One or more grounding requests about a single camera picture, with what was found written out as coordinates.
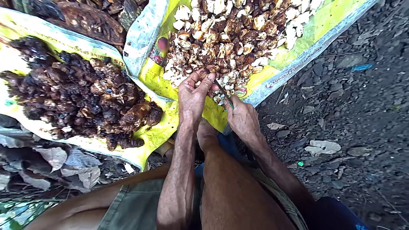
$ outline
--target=tarp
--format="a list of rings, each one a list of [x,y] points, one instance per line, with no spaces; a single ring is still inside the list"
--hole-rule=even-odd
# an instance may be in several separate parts
[[[326,0],[316,14],[310,17],[310,21],[304,27],[303,36],[297,39],[294,48],[288,51],[284,46],[281,46],[280,53],[275,60],[269,60],[269,65],[265,66],[262,72],[253,74],[247,86],[241,88],[237,95],[242,101],[256,107],[323,52],[335,38],[375,3],[376,0]],[[149,42],[145,41],[143,48],[146,50],[149,47],[151,55],[144,59],[143,68],[128,65],[135,62],[135,58],[138,58],[133,54],[133,52],[138,51],[138,48],[131,49],[127,44],[124,48],[124,51],[129,53],[128,57],[124,56],[124,61],[131,74],[137,76],[158,95],[174,100],[178,99],[178,91],[171,86],[170,81],[162,78],[164,61],[160,58],[163,56],[162,54],[159,54],[159,57],[156,55],[158,53],[156,41],[160,37],[167,38],[169,31],[175,31],[172,24],[176,20],[173,15],[177,7],[182,4],[190,7],[190,0],[169,0],[162,23],[157,24],[156,36],[150,34],[149,37],[145,37]],[[220,132],[227,133],[229,131],[229,127],[226,127],[227,113],[211,98],[206,98],[203,117]]]
[[[150,2],[149,6],[152,7],[153,5],[155,3]],[[30,71],[27,63],[19,57],[19,51],[7,46],[7,42],[10,40],[27,35],[42,39],[54,52],[64,50],[69,53],[78,53],[86,60],[110,57],[113,63],[123,69],[126,68],[122,55],[111,45],[55,26],[38,17],[0,7],[0,56],[2,57],[0,71],[9,70],[18,74],[27,74]],[[146,99],[156,102],[164,111],[162,120],[158,125],[150,129],[144,126],[134,133],[135,137],[145,141],[142,147],[127,149],[117,147],[114,151],[108,151],[105,139],[80,136],[55,141],[66,142],[78,145],[85,150],[119,157],[144,170],[149,154],[176,131],[179,122],[178,104],[174,100],[158,96],[140,81],[136,80],[135,82],[146,92]],[[49,133],[49,130],[53,129],[51,124],[27,119],[23,115],[22,106],[17,105],[13,98],[9,98],[6,84],[6,81],[0,80],[0,113],[16,118],[25,128],[41,138],[53,140]]]

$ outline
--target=leg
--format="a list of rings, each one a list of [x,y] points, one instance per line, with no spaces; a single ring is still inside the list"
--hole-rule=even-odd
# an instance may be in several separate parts
[[[203,229],[293,229],[280,206],[220,147],[208,122],[199,126],[205,153],[202,195]]]
[[[118,194],[122,185],[134,185],[143,181],[165,178],[169,164],[119,180],[101,189],[74,197],[47,210],[33,220],[26,230],[97,229],[99,223]]]

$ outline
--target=forearm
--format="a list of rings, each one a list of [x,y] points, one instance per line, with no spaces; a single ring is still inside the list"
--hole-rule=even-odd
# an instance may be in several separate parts
[[[271,150],[265,137],[260,133],[256,140],[246,143],[246,145],[253,152],[264,174],[285,192],[301,212],[308,209],[314,202],[314,198]]]
[[[181,121],[169,173],[157,210],[158,229],[186,229],[193,209],[194,140],[192,122]]]

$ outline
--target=person's left hand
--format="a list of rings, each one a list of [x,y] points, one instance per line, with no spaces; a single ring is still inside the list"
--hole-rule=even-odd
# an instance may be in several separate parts
[[[186,122],[194,127],[199,125],[205,105],[206,95],[211,96],[213,90],[218,90],[218,86],[213,84],[218,73],[210,73],[203,78],[200,85],[195,89],[195,83],[201,79],[203,69],[190,74],[179,85],[179,124]]]

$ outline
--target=fingernail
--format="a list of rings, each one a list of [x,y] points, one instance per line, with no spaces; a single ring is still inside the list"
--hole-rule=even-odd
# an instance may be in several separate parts
[[[207,75],[207,78],[211,81],[214,81],[214,79],[216,78],[216,74],[215,73],[209,73],[209,75]]]

